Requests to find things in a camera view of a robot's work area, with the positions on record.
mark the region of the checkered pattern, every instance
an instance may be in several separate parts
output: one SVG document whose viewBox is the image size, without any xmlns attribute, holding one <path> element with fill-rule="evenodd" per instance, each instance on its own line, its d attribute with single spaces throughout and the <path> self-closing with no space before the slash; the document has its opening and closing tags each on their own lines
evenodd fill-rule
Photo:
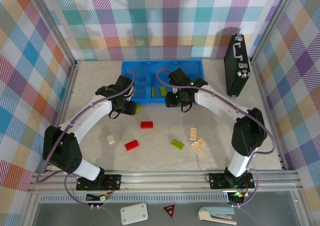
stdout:
<svg viewBox="0 0 320 226">
<path fill-rule="evenodd" d="M 250 51 L 279 2 L 44 1 L 80 60 L 223 58 L 231 35 L 238 32 L 245 35 Z"/>
<path fill-rule="evenodd" d="M 291 0 L 256 69 L 289 169 L 320 224 L 320 0 Z"/>
<path fill-rule="evenodd" d="M 31 0 L 0 0 L 0 225 L 17 225 L 71 66 Z"/>
</svg>

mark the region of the red warning triangle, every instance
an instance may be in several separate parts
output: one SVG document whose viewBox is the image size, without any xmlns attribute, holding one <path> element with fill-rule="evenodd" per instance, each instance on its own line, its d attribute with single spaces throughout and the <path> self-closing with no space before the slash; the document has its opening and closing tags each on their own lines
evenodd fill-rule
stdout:
<svg viewBox="0 0 320 226">
<path fill-rule="evenodd" d="M 167 214 L 169 214 L 169 216 L 171 218 L 174 217 L 174 213 L 175 213 L 175 204 L 171 204 L 171 205 L 167 205 L 167 206 L 162 206 L 162 208 L 167 212 Z"/>
</svg>

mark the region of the blue bin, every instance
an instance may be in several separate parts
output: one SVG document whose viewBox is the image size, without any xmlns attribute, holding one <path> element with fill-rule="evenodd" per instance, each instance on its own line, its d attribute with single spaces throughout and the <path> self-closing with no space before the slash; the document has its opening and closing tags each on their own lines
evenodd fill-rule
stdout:
<svg viewBox="0 0 320 226">
<path fill-rule="evenodd" d="M 135 74 L 135 92 L 132 100 L 138 104 L 164 103 L 165 98 L 161 96 L 160 87 L 164 86 L 157 79 L 157 71 L 165 68 L 174 71 L 181 68 L 191 80 L 201 77 L 205 78 L 201 60 L 170 60 L 170 61 L 123 61 L 121 74 L 133 71 Z M 160 72 L 160 78 L 169 82 L 168 72 Z M 155 90 L 155 97 L 151 97 L 151 88 Z"/>
</svg>

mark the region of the green lego brick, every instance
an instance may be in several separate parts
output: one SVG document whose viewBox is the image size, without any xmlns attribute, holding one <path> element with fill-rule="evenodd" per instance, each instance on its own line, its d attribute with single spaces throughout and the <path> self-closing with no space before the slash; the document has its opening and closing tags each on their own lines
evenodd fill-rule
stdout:
<svg viewBox="0 0 320 226">
<path fill-rule="evenodd" d="M 180 149 L 180 150 L 182 150 L 184 148 L 184 146 L 185 146 L 182 142 L 179 142 L 179 141 L 177 141 L 175 139 L 172 140 L 171 145 L 173 147 L 176 147 L 177 149 Z"/>
<path fill-rule="evenodd" d="M 138 104 L 137 106 L 136 106 L 136 110 L 135 110 L 135 113 L 137 114 L 139 111 L 141 111 L 142 110 L 142 107 Z"/>
<path fill-rule="evenodd" d="M 166 95 L 167 95 L 166 87 L 160 87 L 160 91 L 161 91 L 161 96 L 166 97 Z"/>
<path fill-rule="evenodd" d="M 151 87 L 151 97 L 152 98 L 156 97 L 156 91 L 154 87 Z"/>
</svg>

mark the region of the white table surface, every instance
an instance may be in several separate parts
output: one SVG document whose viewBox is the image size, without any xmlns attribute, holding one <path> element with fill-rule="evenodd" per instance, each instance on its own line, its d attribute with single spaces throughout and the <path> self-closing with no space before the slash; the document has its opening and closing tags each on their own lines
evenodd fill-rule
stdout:
<svg viewBox="0 0 320 226">
<path fill-rule="evenodd" d="M 226 94 L 225 69 L 222 60 L 202 61 L 206 81 L 223 95 Z M 101 86 L 116 82 L 122 61 L 81 63 L 66 119 L 74 116 L 95 95 Z M 238 98 L 232 98 L 249 109 L 259 108 L 268 126 L 258 85 L 250 77 Z M 140 129 L 140 122 L 153 121 L 153 129 Z M 190 128 L 196 127 L 198 139 L 206 141 L 204 153 L 196 155 L 191 148 Z M 166 108 L 164 104 L 142 104 L 135 116 L 121 114 L 111 120 L 106 115 L 83 138 L 80 148 L 83 157 L 105 170 L 148 169 L 224 169 L 232 159 L 233 125 L 213 114 L 207 108 L 194 104 L 187 113 L 180 108 Z M 109 145 L 106 137 L 112 134 L 115 144 Z M 138 140 L 139 147 L 126 151 L 125 144 Z M 185 144 L 178 150 L 170 143 L 176 139 Z M 269 151 L 272 143 L 267 138 L 259 151 Z M 257 155 L 250 167 L 256 169 L 281 169 L 277 153 Z"/>
</svg>

